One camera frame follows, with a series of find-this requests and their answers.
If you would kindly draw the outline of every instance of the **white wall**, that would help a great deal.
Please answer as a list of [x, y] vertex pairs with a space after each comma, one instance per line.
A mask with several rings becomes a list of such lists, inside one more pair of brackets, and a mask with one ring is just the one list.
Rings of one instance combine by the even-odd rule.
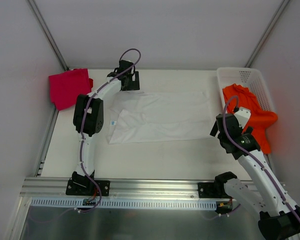
[[0, 0], [0, 240], [36, 159], [62, 71], [25, 0]]
[[70, 67], [113, 68], [138, 48], [139, 68], [208, 70], [243, 67], [281, 1], [36, 2]]
[[300, 0], [291, 1], [252, 67], [261, 70], [278, 113], [268, 131], [275, 170], [300, 204]]

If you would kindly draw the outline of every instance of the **white tabletop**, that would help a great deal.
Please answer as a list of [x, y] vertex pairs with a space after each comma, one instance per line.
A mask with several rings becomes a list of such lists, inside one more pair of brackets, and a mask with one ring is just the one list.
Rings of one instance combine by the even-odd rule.
[[[111, 70], [89, 70], [94, 88], [105, 82]], [[211, 115], [222, 112], [216, 71], [140, 70], [140, 88], [145, 92], [193, 92], [207, 90]], [[76, 168], [79, 137], [73, 125], [75, 107], [59, 112], [42, 170], [42, 177], [69, 178]], [[109, 114], [95, 149], [95, 178], [213, 180], [231, 171], [241, 180], [251, 180], [244, 168], [220, 146], [217, 138], [187, 141], [109, 145], [106, 139]]]

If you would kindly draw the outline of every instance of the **plastic basket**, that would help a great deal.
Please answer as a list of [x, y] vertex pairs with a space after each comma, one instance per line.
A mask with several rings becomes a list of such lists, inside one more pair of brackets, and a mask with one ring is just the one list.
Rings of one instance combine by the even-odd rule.
[[259, 70], [244, 67], [220, 67], [216, 70], [216, 75], [223, 108], [226, 103], [222, 89], [237, 84], [248, 87], [250, 92], [256, 96], [263, 110], [276, 112], [266, 82]]

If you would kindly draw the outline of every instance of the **orange shirt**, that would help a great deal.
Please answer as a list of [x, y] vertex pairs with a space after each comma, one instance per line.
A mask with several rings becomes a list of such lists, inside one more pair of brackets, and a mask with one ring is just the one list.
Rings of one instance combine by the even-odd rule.
[[[271, 153], [271, 148], [266, 137], [266, 128], [277, 121], [277, 114], [272, 111], [262, 110], [256, 96], [247, 87], [233, 84], [223, 89], [223, 95], [225, 102], [232, 96], [237, 95], [239, 97], [238, 107], [244, 107], [251, 111], [251, 117], [243, 131], [248, 126], [253, 127], [252, 135], [260, 145], [262, 152], [264, 154]], [[228, 113], [233, 113], [235, 106], [236, 100], [231, 101], [227, 108]]]

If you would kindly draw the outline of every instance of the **white cloth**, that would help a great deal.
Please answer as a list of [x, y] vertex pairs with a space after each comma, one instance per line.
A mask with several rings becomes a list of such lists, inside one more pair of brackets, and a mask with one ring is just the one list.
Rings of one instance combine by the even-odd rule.
[[109, 144], [209, 137], [209, 99], [203, 92], [117, 93], [110, 108]]

